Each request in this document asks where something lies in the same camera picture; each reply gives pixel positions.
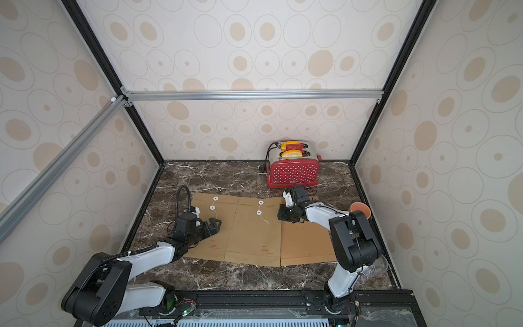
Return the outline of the kraft file bag stack bottom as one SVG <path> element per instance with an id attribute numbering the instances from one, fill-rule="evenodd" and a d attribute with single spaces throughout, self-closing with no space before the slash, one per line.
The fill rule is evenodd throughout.
<path id="1" fill-rule="evenodd" d="M 329 231 L 311 222 L 281 223 L 282 267 L 336 262 Z"/>

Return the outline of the kraft file bag stack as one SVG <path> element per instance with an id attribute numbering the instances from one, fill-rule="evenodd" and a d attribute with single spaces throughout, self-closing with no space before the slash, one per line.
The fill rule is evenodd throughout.
<path id="1" fill-rule="evenodd" d="M 263 267 L 278 267 L 281 258 L 281 221 L 283 198 L 240 198 L 225 261 Z"/>
<path id="2" fill-rule="evenodd" d="M 311 222 L 281 223 L 282 267 L 336 262 L 329 231 Z"/>

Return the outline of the kraft file bag stack top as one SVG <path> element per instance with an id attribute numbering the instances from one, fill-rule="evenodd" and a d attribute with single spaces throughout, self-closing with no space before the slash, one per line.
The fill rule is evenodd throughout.
<path id="1" fill-rule="evenodd" d="M 240 198 L 225 261 L 263 267 L 278 267 L 281 258 L 281 221 L 283 198 Z"/>

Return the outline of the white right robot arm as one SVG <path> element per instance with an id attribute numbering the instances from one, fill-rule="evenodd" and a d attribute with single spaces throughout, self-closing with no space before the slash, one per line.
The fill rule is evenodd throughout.
<path id="1" fill-rule="evenodd" d="M 311 222 L 326 228 L 335 252 L 337 266 L 328 280 L 328 289 L 335 298 L 348 296 L 359 276 L 383 250 L 365 212 L 341 211 L 309 198 L 302 185 L 283 191 L 285 201 L 279 208 L 282 222 Z"/>

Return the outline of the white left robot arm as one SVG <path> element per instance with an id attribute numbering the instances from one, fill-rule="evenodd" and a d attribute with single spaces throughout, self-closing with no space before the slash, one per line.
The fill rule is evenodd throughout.
<path id="1" fill-rule="evenodd" d="M 131 286 L 129 281 L 153 268 L 181 259 L 203 240 L 219 233 L 221 221 L 203 221 L 196 208 L 184 212 L 174 222 L 166 238 L 133 251 L 91 257 L 61 300 L 61 309 L 78 323 L 103 326 L 127 311 L 150 307 L 161 316 L 173 314 L 179 306 L 193 305 L 181 300 L 167 285 L 148 282 Z"/>

